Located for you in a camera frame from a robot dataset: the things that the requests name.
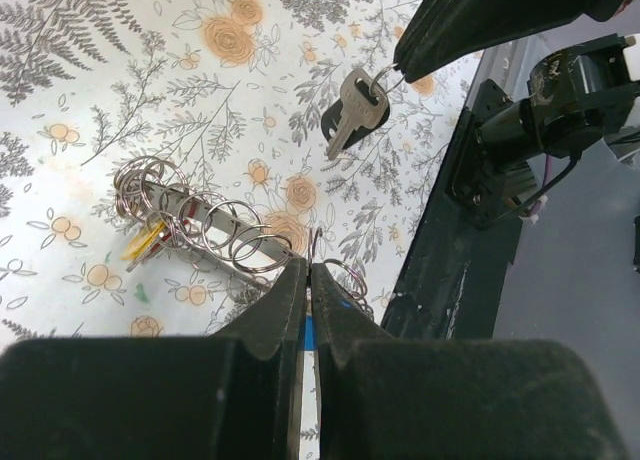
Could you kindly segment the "silver key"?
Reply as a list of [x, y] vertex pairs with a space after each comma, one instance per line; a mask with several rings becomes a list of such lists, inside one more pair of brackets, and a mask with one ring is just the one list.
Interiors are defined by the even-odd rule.
[[389, 107], [384, 89], [375, 86], [362, 68], [356, 68], [347, 75], [340, 87], [339, 100], [342, 102], [339, 119], [326, 150], [329, 160], [337, 158], [349, 136], [359, 128], [376, 127]]

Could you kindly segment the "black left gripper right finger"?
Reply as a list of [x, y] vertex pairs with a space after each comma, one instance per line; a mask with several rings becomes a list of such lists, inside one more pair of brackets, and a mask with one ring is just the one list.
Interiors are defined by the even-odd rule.
[[597, 382], [544, 340], [398, 339], [310, 273], [324, 459], [624, 459]]

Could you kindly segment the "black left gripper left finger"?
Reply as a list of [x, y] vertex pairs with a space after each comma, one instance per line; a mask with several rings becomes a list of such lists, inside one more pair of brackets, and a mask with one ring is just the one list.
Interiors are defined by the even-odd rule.
[[33, 339], [1, 357], [5, 459], [294, 459], [306, 263], [210, 336]]

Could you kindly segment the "steel disc with keyrings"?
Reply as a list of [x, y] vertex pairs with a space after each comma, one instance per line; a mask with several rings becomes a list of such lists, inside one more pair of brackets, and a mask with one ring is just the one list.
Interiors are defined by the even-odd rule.
[[162, 254], [174, 256], [197, 273], [220, 271], [227, 277], [227, 320], [243, 313], [274, 284], [285, 266], [302, 259], [319, 262], [319, 227], [292, 226], [263, 215], [251, 203], [232, 199], [213, 189], [196, 189], [172, 161], [151, 155], [133, 158], [114, 173], [114, 208], [136, 227], [150, 227], [152, 210], [186, 214], [194, 220], [196, 235], [186, 250], [148, 250], [138, 260], [124, 260], [135, 269]]

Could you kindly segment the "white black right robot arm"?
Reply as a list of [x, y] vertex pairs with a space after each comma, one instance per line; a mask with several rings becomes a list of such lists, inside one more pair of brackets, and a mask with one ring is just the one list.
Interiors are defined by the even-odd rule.
[[[407, 82], [479, 50], [567, 25], [581, 16], [605, 22], [634, 0], [422, 0], [393, 66]], [[531, 71], [529, 94], [512, 102], [492, 82], [493, 102], [473, 117], [450, 192], [479, 229], [505, 220], [495, 183], [539, 154], [576, 164], [602, 137], [619, 132], [639, 101], [634, 39], [609, 35], [559, 50]]]

